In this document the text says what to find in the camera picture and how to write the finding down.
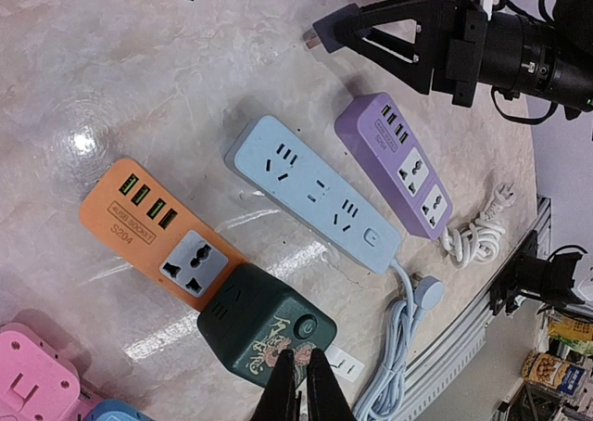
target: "orange power strip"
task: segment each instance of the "orange power strip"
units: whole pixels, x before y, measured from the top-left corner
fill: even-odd
[[[120,159],[81,206],[81,222],[127,262],[201,312],[247,259],[133,159]]]

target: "round button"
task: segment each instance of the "round button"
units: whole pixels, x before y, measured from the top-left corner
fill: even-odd
[[[313,336],[317,329],[317,319],[312,314],[301,316],[295,324],[295,335],[299,339],[307,339]]]

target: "white power cord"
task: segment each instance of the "white power cord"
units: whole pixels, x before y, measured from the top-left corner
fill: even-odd
[[[498,185],[486,208],[469,223],[467,229],[445,228],[441,245],[450,254],[458,268],[465,268],[471,262],[491,263],[500,252],[500,239],[507,232],[495,217],[505,208],[512,206],[516,196],[513,185]]]
[[[390,305],[383,358],[364,393],[354,405],[358,421],[387,421],[394,419],[404,401],[406,359],[418,324],[428,310],[443,297],[444,286],[434,277],[425,277],[412,289],[403,267],[392,260],[406,291],[404,300]]]

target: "purple power strip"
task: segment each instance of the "purple power strip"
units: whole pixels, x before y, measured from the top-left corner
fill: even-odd
[[[357,96],[335,132],[414,236],[436,240],[453,205],[391,96]]]

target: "marble table surface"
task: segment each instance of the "marble table surface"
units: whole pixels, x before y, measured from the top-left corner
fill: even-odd
[[[246,123],[271,114],[401,230],[398,257],[411,273],[445,282],[410,358],[428,346],[535,219],[531,135],[500,118],[484,87],[473,108],[456,108],[352,52],[303,45],[312,21],[375,1],[0,0],[0,324],[28,324],[99,393],[157,420],[249,418],[260,389],[217,362],[196,313],[79,223],[85,194],[130,156],[336,320],[336,345],[368,365],[357,382],[340,381],[353,401],[400,290],[394,274],[369,274],[225,167]],[[458,271],[435,242],[409,236],[344,149],[334,119],[353,96],[380,91],[395,98],[443,179],[451,224],[473,218],[497,182],[515,183],[495,263]],[[505,107],[526,112],[521,100]]]

